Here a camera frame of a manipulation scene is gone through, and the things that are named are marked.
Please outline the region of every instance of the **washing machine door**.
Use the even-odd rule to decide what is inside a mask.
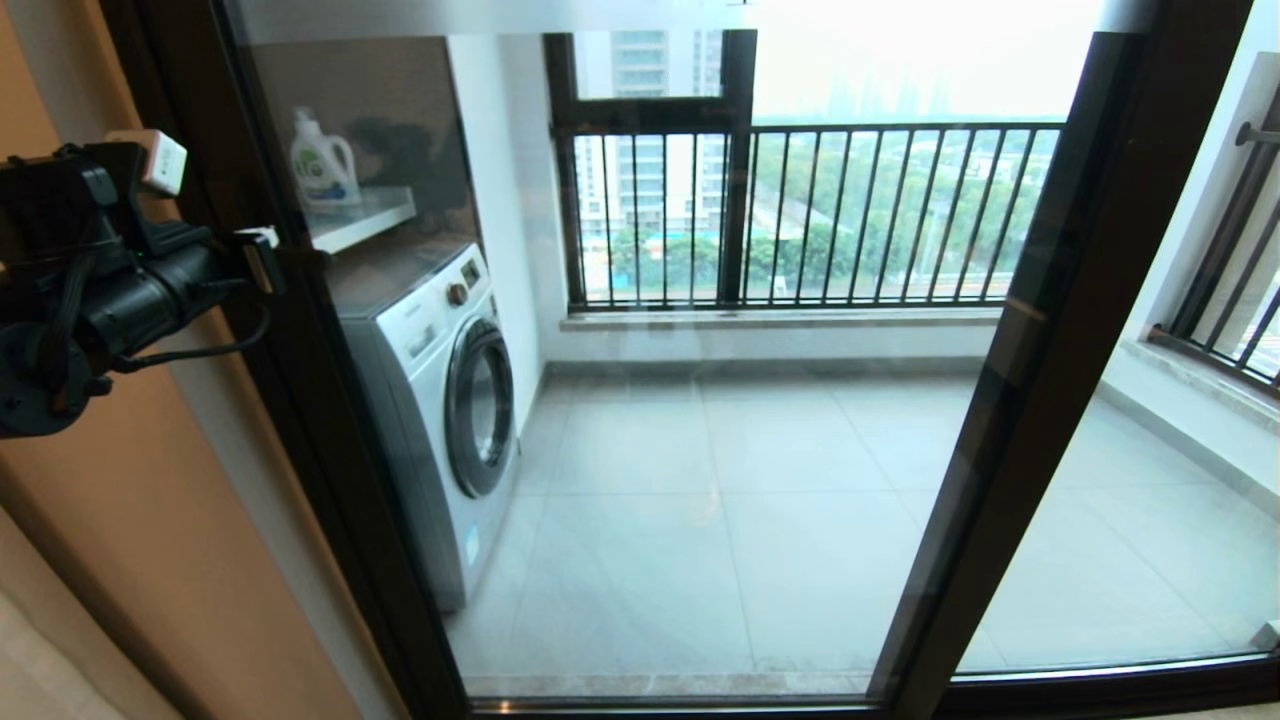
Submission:
[[[449,361],[444,434],[449,464],[471,497],[493,492],[515,443],[511,360],[493,322],[472,319],[458,333]]]

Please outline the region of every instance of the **front-loading washing machine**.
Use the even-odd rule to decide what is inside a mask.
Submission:
[[[436,242],[384,256],[394,266],[330,273],[330,288],[407,534],[438,606],[457,610],[474,597],[511,502],[511,360],[476,245]],[[370,291],[413,266],[407,287]]]

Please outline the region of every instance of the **white shelf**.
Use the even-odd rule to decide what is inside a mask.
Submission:
[[[360,205],[303,215],[311,231],[311,245],[316,250],[340,252],[413,218],[417,208],[407,187],[362,187]]]

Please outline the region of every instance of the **tile floor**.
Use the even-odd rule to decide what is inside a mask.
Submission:
[[[858,693],[972,377],[550,375],[477,600],[475,696]],[[961,670],[1248,648],[1276,523],[1094,400]]]

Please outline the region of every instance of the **sliding glass door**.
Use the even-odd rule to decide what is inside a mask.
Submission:
[[[1276,619],[1115,369],[1248,3],[102,4],[187,219],[278,227],[250,365],[416,715],[923,719]]]

